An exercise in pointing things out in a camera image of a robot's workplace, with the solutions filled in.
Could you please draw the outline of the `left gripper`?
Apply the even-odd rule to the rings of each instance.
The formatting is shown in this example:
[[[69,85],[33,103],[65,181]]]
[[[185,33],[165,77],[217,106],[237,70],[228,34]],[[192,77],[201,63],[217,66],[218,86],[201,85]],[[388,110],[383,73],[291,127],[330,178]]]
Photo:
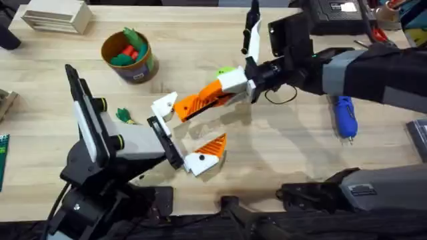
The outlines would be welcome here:
[[[175,113],[174,91],[154,101],[153,113],[165,122]],[[115,123],[108,114],[80,115],[79,141],[70,149],[60,178],[74,187],[124,185],[134,177],[169,161],[174,169],[183,166],[195,177],[211,169],[224,156],[227,134],[212,139],[184,159],[162,122],[152,116],[148,126]]]

